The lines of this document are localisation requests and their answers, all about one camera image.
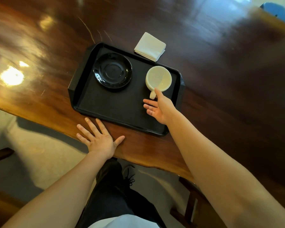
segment forearm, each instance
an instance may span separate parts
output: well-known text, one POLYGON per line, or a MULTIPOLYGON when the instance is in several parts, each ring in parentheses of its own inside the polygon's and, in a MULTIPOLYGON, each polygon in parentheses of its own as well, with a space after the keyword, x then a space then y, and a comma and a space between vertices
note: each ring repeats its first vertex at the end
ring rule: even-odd
POLYGON ((74 228, 106 158, 89 153, 72 170, 17 212, 3 228, 74 228))
POLYGON ((285 209, 246 168, 180 112, 169 118, 169 131, 196 183, 228 227, 257 227, 258 222, 270 227, 277 216, 285 221, 285 209))

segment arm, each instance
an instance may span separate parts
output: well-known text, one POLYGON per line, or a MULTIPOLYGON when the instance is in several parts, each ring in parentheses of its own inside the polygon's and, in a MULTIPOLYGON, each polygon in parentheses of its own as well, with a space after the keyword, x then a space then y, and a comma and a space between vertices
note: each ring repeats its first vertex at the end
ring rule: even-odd
POLYGON ((285 227, 285 209, 241 164, 203 136, 170 99, 144 99, 147 113, 166 124, 196 183, 227 227, 285 227))
POLYGON ((2 228, 74 228, 86 204, 96 174, 105 161, 111 158, 116 147, 124 140, 113 142, 102 122, 96 120, 102 134, 90 119, 86 122, 95 136, 83 126, 78 129, 88 138, 77 134, 89 148, 89 153, 72 170, 62 176, 44 192, 26 204, 2 228))

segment hand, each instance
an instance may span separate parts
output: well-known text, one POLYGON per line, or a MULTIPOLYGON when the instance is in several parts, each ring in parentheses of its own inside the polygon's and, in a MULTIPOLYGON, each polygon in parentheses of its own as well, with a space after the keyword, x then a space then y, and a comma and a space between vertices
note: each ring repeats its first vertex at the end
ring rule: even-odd
POLYGON ((85 118, 88 126, 92 130, 94 136, 86 130, 82 125, 78 124, 77 128, 88 138, 86 139, 81 134, 77 134, 77 138, 84 144, 87 145, 89 152, 97 153, 100 155, 104 155, 106 159, 110 159, 113 157, 116 147, 122 143, 125 139, 125 136, 120 136, 118 139, 113 142, 113 139, 107 129, 105 128, 104 124, 99 120, 96 119, 96 122, 102 132, 96 128, 96 126, 91 122, 89 118, 85 118))
POLYGON ((176 111, 172 101, 165 97, 161 91, 155 88, 157 95, 157 101, 144 99, 144 108, 147 109, 147 114, 154 117, 161 124, 167 124, 167 120, 171 116, 171 113, 176 111))

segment coffee cup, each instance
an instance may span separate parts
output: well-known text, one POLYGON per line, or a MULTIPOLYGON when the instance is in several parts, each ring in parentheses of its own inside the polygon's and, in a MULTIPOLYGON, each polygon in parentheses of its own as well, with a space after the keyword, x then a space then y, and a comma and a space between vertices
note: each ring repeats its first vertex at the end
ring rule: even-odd
POLYGON ((155 88, 160 91, 167 90, 172 83, 172 77, 170 72, 162 66, 154 66, 147 72, 146 85, 151 91, 150 99, 155 99, 156 93, 155 88))

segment white napkin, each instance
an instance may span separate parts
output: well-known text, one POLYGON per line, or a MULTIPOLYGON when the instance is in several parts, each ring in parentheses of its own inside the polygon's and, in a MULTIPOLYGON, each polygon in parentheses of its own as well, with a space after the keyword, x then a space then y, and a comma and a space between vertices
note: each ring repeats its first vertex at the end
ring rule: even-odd
POLYGON ((136 45, 134 52, 151 61, 157 62, 163 52, 165 52, 165 48, 165 43, 145 32, 136 45))

